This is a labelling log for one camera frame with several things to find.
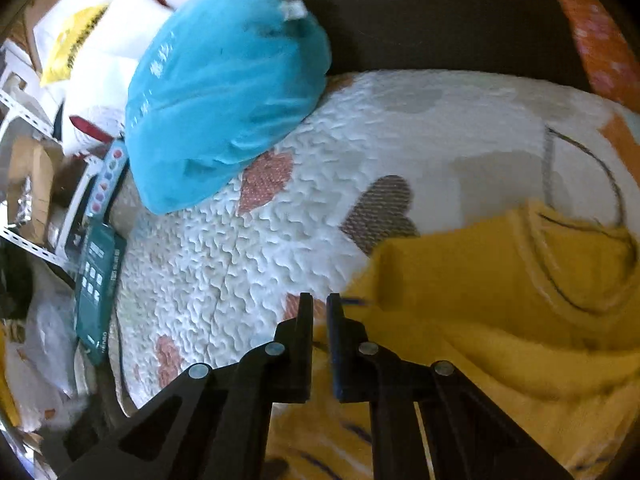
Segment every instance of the metal screw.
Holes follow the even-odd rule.
[[[443,375],[445,377],[450,376],[453,372],[456,371],[454,366],[449,361],[438,361],[434,365],[433,369],[438,375]]]
[[[203,364],[193,365],[189,368],[189,377],[191,379],[203,379],[209,375],[209,367]]]
[[[375,355],[378,353],[378,345],[371,341],[365,341],[358,346],[358,352],[363,355]]]
[[[264,351],[271,356],[282,355],[284,353],[284,350],[284,345],[282,343],[276,343],[275,341],[271,341],[267,346],[264,347]]]

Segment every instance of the white quilted blanket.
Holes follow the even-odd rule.
[[[111,214],[128,236],[110,337],[116,380],[141,406],[194,362],[237,361],[294,314],[300,292],[314,295],[320,314],[389,235],[457,228],[532,196],[565,214],[618,220],[601,165],[546,124],[611,170],[639,233],[638,185],[607,140],[624,151],[639,118],[595,95],[511,76],[334,79],[272,152],[174,214],[141,208],[128,177]]]

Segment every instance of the white bag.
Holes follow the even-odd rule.
[[[173,13],[155,0],[113,0],[82,49],[139,61]]]
[[[74,372],[76,373],[76,387],[78,396],[89,397],[98,392],[98,379],[95,367],[87,357],[82,344],[78,344],[74,355]]]
[[[30,264],[33,297],[24,328],[24,352],[49,384],[73,397],[78,344],[74,292],[39,258],[30,258]]]
[[[124,130],[127,90],[138,62],[127,57],[105,54],[84,46],[80,49],[66,90],[62,117],[62,150],[74,155],[100,146],[71,123],[79,116],[95,124],[108,136],[119,139]]]

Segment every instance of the orange fabric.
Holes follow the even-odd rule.
[[[640,112],[640,63],[599,0],[558,0],[594,93]]]
[[[618,153],[626,170],[640,186],[640,146],[633,138],[626,121],[617,113],[600,130]]]

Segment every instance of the blue plastic bag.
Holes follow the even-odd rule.
[[[126,145],[155,214],[213,195],[316,106],[331,65],[316,19],[283,0],[190,0],[162,27],[129,85]]]

